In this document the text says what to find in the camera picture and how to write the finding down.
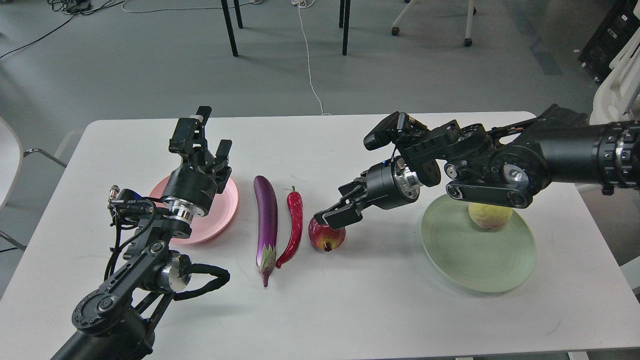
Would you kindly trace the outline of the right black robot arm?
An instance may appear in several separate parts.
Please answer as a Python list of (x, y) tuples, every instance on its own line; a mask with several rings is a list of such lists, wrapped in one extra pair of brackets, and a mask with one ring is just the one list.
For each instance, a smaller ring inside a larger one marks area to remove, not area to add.
[(418, 200), (445, 173), (451, 199), (526, 208), (551, 183), (639, 188), (639, 121), (590, 125), (582, 113), (553, 104), (540, 116), (486, 130), (455, 120), (428, 129), (406, 112), (393, 112), (364, 138), (369, 151), (393, 144), (398, 155), (339, 187), (338, 203), (314, 214), (334, 230), (358, 223), (375, 206), (390, 210)]

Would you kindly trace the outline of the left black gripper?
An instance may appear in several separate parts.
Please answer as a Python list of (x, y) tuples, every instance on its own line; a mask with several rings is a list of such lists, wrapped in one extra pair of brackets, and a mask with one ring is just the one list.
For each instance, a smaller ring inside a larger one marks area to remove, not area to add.
[(215, 196), (226, 189), (232, 172), (231, 139), (220, 140), (215, 157), (208, 150), (205, 127), (211, 112), (210, 106), (201, 105), (194, 116), (178, 119), (168, 151), (182, 156), (182, 163), (172, 171), (161, 194), (163, 203), (180, 199), (194, 205), (199, 217), (210, 212)]

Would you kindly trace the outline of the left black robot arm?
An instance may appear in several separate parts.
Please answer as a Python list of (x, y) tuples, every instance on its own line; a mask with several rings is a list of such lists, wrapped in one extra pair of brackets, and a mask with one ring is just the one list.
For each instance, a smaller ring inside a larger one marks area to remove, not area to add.
[(173, 301), (215, 291), (230, 281), (226, 269), (192, 263), (169, 248), (188, 239), (194, 218), (209, 214), (232, 172), (233, 142), (208, 150), (205, 127), (212, 109), (177, 121), (168, 150), (182, 162), (170, 174), (160, 198), (112, 186), (108, 205), (116, 243), (110, 249), (103, 283), (75, 306), (73, 336), (55, 360), (141, 360), (153, 352), (154, 331)]

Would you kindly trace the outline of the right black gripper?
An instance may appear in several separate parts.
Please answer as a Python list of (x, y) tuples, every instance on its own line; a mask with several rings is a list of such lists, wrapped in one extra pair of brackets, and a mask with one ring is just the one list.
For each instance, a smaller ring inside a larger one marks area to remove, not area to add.
[(332, 230), (345, 228), (359, 223), (362, 210), (368, 207), (390, 210), (416, 202), (421, 186), (418, 175), (404, 161), (383, 161), (338, 187), (338, 203), (316, 212), (313, 218)]

